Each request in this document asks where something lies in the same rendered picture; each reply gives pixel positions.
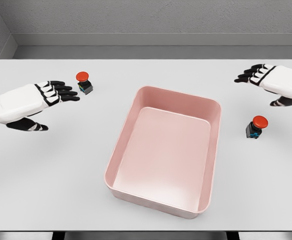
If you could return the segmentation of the pink rectangular basket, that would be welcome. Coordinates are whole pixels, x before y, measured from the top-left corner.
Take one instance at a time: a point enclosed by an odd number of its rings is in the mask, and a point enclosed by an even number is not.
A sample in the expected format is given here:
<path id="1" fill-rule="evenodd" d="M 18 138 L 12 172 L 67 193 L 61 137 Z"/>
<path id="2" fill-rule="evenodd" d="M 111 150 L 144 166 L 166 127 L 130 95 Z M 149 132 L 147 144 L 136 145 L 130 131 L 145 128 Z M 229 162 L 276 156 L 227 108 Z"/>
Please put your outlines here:
<path id="1" fill-rule="evenodd" d="M 108 162 L 113 196 L 193 219 L 209 206 L 221 119 L 209 98 L 138 89 Z"/>

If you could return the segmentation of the red button industrial switch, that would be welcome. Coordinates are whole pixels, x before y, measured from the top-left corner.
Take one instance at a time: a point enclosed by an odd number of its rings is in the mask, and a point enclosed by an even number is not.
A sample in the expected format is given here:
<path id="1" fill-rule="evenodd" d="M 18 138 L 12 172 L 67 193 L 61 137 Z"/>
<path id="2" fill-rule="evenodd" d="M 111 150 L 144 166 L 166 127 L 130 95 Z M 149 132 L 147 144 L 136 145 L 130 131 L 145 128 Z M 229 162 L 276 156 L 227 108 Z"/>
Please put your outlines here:
<path id="1" fill-rule="evenodd" d="M 89 74 L 85 71 L 81 71 L 76 74 L 76 80 L 78 81 L 78 86 L 80 91 L 85 95 L 93 91 L 93 86 L 89 81 Z"/>
<path id="2" fill-rule="evenodd" d="M 268 120 L 261 116 L 256 115 L 246 127 L 246 137 L 257 139 L 262 134 L 262 129 L 268 126 Z"/>

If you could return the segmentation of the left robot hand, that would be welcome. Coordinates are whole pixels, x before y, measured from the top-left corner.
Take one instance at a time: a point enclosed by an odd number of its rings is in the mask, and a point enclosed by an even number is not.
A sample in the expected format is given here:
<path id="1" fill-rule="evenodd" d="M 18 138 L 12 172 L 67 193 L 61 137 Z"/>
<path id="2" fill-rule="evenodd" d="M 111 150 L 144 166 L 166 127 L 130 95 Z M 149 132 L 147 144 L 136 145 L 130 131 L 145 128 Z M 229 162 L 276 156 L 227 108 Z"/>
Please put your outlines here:
<path id="1" fill-rule="evenodd" d="M 79 101 L 77 92 L 63 81 L 45 81 L 10 90 L 0 95 L 0 124 L 8 128 L 37 132 L 49 128 L 29 119 L 58 103 Z"/>

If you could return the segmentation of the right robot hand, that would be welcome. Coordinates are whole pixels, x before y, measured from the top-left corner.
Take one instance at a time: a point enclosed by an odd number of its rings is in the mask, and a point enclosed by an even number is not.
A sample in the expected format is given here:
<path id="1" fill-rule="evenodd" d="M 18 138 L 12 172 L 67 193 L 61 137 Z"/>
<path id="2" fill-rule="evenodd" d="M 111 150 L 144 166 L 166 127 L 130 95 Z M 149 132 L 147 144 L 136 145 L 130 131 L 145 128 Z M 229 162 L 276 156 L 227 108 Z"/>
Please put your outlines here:
<path id="1" fill-rule="evenodd" d="M 292 106 L 292 68 L 256 64 L 238 75 L 234 82 L 248 83 L 279 95 L 278 99 L 270 103 L 272 107 Z"/>

